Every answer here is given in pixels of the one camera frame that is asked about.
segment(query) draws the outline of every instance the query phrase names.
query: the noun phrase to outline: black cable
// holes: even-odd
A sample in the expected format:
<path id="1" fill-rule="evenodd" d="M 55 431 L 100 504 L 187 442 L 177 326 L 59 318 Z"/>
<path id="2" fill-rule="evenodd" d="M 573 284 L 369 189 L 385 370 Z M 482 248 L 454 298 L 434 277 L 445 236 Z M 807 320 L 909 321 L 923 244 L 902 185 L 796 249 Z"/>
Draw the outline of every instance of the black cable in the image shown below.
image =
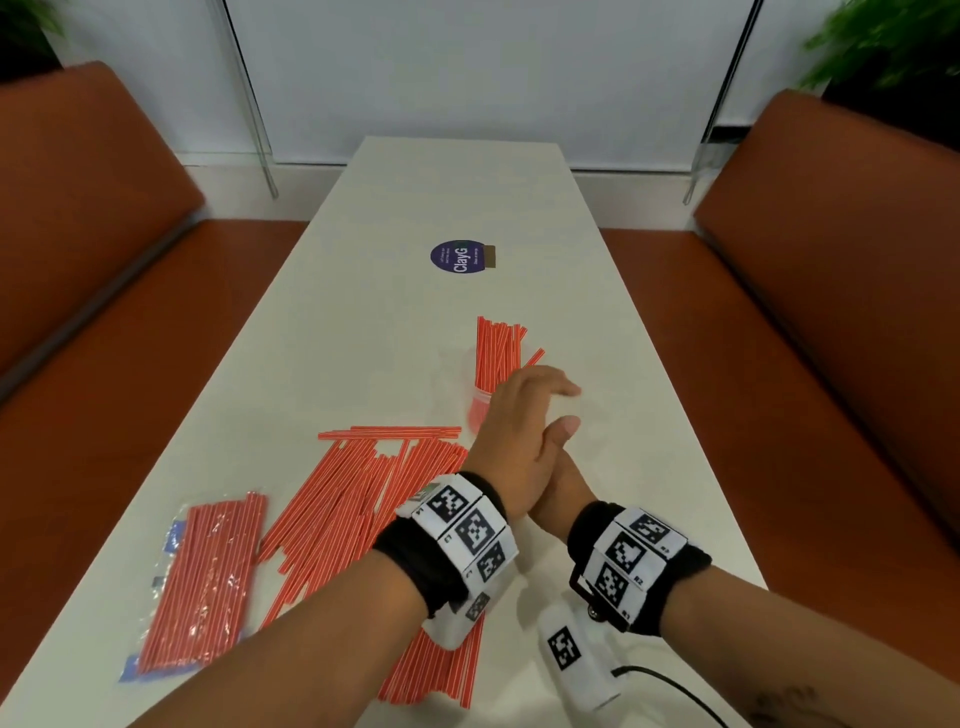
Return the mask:
<path id="1" fill-rule="evenodd" d="M 676 680 L 671 680 L 669 677 L 667 677 L 666 675 L 661 675 L 656 670 L 651 670 L 648 667 L 638 667 L 636 665 L 624 665 L 623 667 L 618 667 L 617 669 L 611 670 L 611 674 L 613 675 L 613 677 L 619 677 L 620 675 L 625 675 L 628 672 L 642 672 L 645 675 L 653 675 L 658 680 L 662 680 L 667 685 L 672 685 L 674 688 L 676 688 L 677 690 L 682 692 L 684 695 L 686 695 L 688 698 L 690 698 L 690 700 L 692 700 L 701 708 L 703 708 L 705 711 L 707 711 L 710 714 L 710 717 L 716 720 L 718 723 L 720 723 L 720 725 L 722 725 L 723 728 L 729 728 L 729 726 L 723 721 L 723 718 L 720 717 L 718 714 L 716 714 L 707 703 L 705 703 L 699 697 L 697 697 L 692 692 L 687 690 L 683 685 L 678 683 Z"/>

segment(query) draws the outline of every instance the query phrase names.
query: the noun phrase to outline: green plant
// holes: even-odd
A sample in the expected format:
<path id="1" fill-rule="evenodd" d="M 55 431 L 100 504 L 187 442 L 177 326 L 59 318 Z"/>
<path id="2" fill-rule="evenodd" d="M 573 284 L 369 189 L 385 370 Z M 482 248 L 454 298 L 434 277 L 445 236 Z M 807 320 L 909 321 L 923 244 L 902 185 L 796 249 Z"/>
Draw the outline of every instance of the green plant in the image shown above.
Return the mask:
<path id="1" fill-rule="evenodd" d="M 0 42 L 51 53 L 43 31 L 63 35 L 60 15 L 50 0 L 0 0 Z"/>
<path id="2" fill-rule="evenodd" d="M 876 87 L 922 74 L 960 75 L 960 0 L 846 0 L 804 48 L 826 47 L 801 81 L 844 81 L 865 64 L 880 68 Z"/>

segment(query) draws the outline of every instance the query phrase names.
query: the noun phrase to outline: right hand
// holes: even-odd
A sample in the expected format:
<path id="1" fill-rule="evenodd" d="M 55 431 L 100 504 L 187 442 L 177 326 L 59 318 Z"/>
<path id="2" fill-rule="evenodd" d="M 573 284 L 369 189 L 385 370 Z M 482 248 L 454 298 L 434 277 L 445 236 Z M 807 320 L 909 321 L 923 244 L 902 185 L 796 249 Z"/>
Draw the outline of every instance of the right hand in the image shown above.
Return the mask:
<path id="1" fill-rule="evenodd" d="M 577 516 L 595 500 L 597 496 L 587 485 L 573 458 L 562 449 L 546 490 L 530 510 L 530 518 L 544 531 L 566 543 Z"/>

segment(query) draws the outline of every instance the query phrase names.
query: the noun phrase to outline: tattoo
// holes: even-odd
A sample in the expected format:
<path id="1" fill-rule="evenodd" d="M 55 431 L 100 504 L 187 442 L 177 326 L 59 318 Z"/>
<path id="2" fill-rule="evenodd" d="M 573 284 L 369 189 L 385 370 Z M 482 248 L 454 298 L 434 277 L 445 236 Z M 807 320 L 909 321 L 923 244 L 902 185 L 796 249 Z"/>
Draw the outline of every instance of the tattoo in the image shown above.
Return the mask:
<path id="1" fill-rule="evenodd" d="M 852 728 L 824 707 L 810 686 L 762 692 L 750 722 L 757 728 Z"/>

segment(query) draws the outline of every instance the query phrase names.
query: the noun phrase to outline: table surface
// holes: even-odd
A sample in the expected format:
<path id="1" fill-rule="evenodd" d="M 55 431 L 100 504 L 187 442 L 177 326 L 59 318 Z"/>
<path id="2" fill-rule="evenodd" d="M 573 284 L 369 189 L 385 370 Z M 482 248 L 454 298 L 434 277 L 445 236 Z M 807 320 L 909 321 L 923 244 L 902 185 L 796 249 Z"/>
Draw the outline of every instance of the table surface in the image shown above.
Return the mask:
<path id="1" fill-rule="evenodd" d="M 495 245 L 496 268 L 435 267 L 430 251 L 455 239 Z M 117 679 L 180 506 L 257 489 L 271 497 L 271 522 L 328 447 L 318 431 L 464 425 L 477 315 L 528 327 L 547 351 L 543 363 L 583 386 L 552 415 L 583 418 L 568 449 L 600 497 L 659 514 L 716 564 L 762 585 L 560 149 L 371 137 L 17 681 L 0 726 L 126 726 L 178 685 L 183 678 Z M 410 708 L 373 703 L 361 725 L 591 724 L 558 698 L 537 641 L 537 614 L 566 590 L 569 559 L 529 522 L 517 540 L 520 574 L 487 617 L 472 710 L 438 695 Z M 269 567 L 256 579 L 254 624 L 279 586 Z M 662 641 L 611 639 L 634 664 L 743 724 Z M 613 705 L 621 725 L 709 723 L 686 697 L 642 677 Z"/>

